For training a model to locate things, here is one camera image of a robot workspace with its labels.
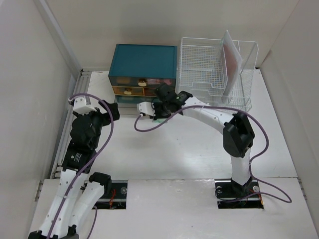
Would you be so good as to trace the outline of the green translucent plastic case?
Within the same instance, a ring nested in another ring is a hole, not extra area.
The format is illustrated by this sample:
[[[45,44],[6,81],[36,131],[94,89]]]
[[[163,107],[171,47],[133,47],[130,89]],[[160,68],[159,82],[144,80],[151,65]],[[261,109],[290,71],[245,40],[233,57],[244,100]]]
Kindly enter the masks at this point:
[[[154,119],[153,123],[157,123],[157,124],[166,123],[166,119]]]

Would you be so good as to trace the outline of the pink lid marker tube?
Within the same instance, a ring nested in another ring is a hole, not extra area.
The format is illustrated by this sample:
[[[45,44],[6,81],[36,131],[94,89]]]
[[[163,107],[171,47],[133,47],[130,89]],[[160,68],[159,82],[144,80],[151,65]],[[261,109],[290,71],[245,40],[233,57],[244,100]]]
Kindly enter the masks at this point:
[[[147,79],[147,85],[152,86],[152,85],[160,85],[162,83],[166,83],[167,85],[173,85],[175,83],[174,79]]]

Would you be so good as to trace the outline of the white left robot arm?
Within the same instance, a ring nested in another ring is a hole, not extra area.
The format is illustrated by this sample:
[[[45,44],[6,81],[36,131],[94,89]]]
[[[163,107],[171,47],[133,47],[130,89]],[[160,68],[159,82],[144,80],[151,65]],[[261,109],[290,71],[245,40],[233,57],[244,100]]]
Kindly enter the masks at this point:
[[[87,103],[85,97],[74,99],[70,132],[71,140],[62,162],[57,192],[40,228],[29,234],[30,239],[77,239],[85,218],[102,197],[110,195],[110,175],[90,174],[102,128],[114,125],[120,113],[117,103],[98,102],[106,110]]]

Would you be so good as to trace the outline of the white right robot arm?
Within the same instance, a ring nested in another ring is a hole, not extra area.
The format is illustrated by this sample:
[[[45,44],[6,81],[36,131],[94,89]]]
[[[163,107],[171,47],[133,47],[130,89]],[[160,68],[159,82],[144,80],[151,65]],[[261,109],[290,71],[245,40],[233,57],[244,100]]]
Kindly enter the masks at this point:
[[[223,136],[223,148],[231,156],[231,191],[234,198],[244,197],[249,192],[252,176],[249,172],[250,151],[255,134],[248,117],[243,112],[230,114],[200,101],[192,94],[178,94],[166,83],[155,89],[160,100],[155,104],[155,116],[171,116],[173,113],[191,117],[214,128]]]

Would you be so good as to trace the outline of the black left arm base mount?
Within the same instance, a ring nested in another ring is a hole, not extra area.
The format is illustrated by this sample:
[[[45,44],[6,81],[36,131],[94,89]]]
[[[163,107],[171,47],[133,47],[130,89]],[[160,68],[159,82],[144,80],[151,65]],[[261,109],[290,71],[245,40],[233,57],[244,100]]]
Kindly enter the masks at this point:
[[[127,206],[127,193],[127,181],[113,181],[111,191],[105,193],[95,206],[103,210],[124,210]]]

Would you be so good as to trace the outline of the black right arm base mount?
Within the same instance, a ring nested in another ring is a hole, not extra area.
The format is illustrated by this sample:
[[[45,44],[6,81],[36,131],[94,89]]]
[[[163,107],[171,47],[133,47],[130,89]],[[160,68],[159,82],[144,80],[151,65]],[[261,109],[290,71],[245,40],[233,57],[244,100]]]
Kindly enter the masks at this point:
[[[218,209],[263,209],[259,184],[249,179],[243,186],[232,179],[215,180]]]

